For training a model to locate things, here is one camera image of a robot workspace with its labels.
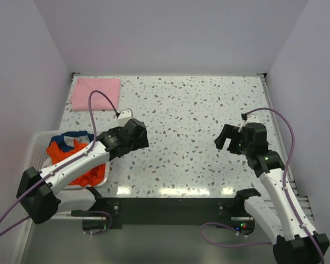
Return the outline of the orange t shirt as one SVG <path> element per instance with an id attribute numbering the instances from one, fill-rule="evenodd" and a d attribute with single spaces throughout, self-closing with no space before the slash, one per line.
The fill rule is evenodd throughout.
<path id="1" fill-rule="evenodd" d="M 42 178 L 54 185 L 56 190 L 65 189 L 65 184 L 82 188 L 99 186 L 107 179 L 109 153 L 101 142 L 89 144 L 74 140 L 74 149 L 61 151 L 55 142 L 46 149 L 52 165 L 41 168 Z"/>

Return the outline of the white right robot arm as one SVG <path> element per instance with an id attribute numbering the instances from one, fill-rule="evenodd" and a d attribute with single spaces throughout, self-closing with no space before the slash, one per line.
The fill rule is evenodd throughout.
<path id="1" fill-rule="evenodd" d="M 247 122 L 238 127 L 225 124 L 215 139 L 221 150 L 229 140 L 230 153 L 244 155 L 248 166 L 268 192 L 274 209 L 265 205 L 254 189 L 236 192 L 233 208 L 240 216 L 248 214 L 262 228 L 272 244 L 276 263 L 323 263 L 329 247 L 301 208 L 289 180 L 283 175 L 285 165 L 278 152 L 269 149 L 266 127 Z"/>

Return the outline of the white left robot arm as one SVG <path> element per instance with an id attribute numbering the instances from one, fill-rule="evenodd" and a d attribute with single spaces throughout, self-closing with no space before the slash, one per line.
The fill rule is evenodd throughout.
<path id="1" fill-rule="evenodd" d="M 26 169 L 16 197 L 35 224 L 44 223 L 58 212 L 83 210 L 91 216 L 99 215 L 103 209 L 100 199 L 88 191 L 62 190 L 93 168 L 148 146 L 145 124 L 132 118 L 124 126 L 102 132 L 96 141 L 55 165 L 40 171 Z"/>

